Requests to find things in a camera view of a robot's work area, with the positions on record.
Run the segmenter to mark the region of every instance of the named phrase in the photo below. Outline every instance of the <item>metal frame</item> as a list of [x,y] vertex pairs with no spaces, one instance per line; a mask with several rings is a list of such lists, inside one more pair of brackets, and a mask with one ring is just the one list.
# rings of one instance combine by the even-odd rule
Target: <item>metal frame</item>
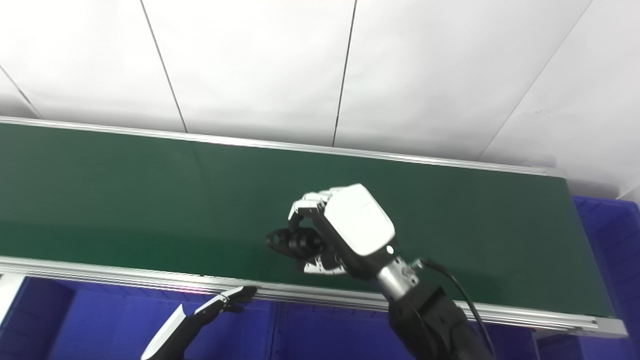
[[[15,258],[11,256],[0,256],[0,273],[201,294],[217,293],[236,286],[254,285],[258,287],[258,293],[256,294],[258,299],[374,311],[386,311],[388,305],[385,298],[379,293],[364,291],[315,288],[228,277],[200,276],[115,266],[67,263],[64,261]],[[456,303],[464,310],[467,317],[473,320],[473,315],[467,304],[460,301]],[[490,304],[476,304],[476,308],[482,319],[488,323],[599,337],[617,338],[627,336],[625,326],[619,319]]]
[[164,138],[164,139],[171,139],[171,140],[185,140],[185,141],[192,141],[192,142],[215,143],[220,145],[258,147],[263,149],[315,152],[319,154],[354,156],[357,158],[371,158],[371,159],[380,159],[380,160],[401,161],[405,163],[440,165],[440,166],[446,166],[446,167],[473,168],[476,170],[491,170],[491,171],[501,171],[501,172],[513,172],[516,174],[528,174],[528,175],[553,176],[553,177],[566,178],[566,173],[564,172],[564,170],[556,169],[556,168],[520,167],[520,166],[514,166],[514,165],[481,163],[477,161],[450,160],[450,159],[442,159],[442,158],[430,158],[427,156],[393,154],[390,152],[344,149],[340,147],[303,145],[303,144],[285,143],[285,142],[270,142],[270,141],[264,141],[264,140],[229,138],[224,136],[200,135],[200,134],[191,134],[191,133],[174,133],[172,131],[136,129],[133,127],[82,124],[78,122],[64,122],[64,121],[52,121],[52,120],[36,120],[36,119],[25,119],[25,118],[19,118],[19,117],[0,117],[0,124],[51,127],[55,129],[68,129],[68,130],[80,130],[80,131],[96,131],[99,133],[146,136],[151,138]]

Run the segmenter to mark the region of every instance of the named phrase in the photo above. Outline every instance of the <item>robotic hand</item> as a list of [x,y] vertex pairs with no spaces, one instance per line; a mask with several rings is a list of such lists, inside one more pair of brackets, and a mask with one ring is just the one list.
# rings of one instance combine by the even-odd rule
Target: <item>robotic hand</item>
[[[300,227],[304,218],[317,231]],[[307,193],[293,203],[289,226],[268,235],[273,250],[309,274],[349,274],[375,282],[389,301],[391,328],[417,359],[489,360],[490,351],[444,290],[416,276],[428,262],[408,265],[393,223],[361,184]]]
[[182,360],[185,349],[203,326],[211,323],[223,311],[241,312],[243,308],[237,303],[248,303],[256,291],[255,286],[240,286],[223,291],[189,316],[185,315],[182,304],[179,305],[151,339],[141,360]]

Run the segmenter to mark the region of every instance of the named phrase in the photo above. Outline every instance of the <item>white wall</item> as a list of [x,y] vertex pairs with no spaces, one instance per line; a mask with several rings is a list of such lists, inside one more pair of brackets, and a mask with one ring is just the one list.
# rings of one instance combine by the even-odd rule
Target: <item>white wall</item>
[[0,0],[0,115],[558,167],[640,201],[639,6],[361,0],[351,33],[354,0]]

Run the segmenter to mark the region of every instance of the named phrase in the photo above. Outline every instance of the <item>blue plastic crate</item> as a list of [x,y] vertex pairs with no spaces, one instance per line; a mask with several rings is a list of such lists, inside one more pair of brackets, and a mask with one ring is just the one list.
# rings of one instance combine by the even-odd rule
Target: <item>blue plastic crate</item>
[[[194,311],[210,295],[71,281],[28,279],[3,323],[2,359],[139,359],[173,310]],[[39,311],[45,322],[25,323]],[[15,334],[24,333],[20,341]],[[491,325],[497,360],[535,360],[532,330]],[[387,314],[254,300],[243,314],[223,313],[203,328],[186,358],[412,359]]]
[[582,226],[611,298],[640,354],[640,211],[635,202],[574,196]]

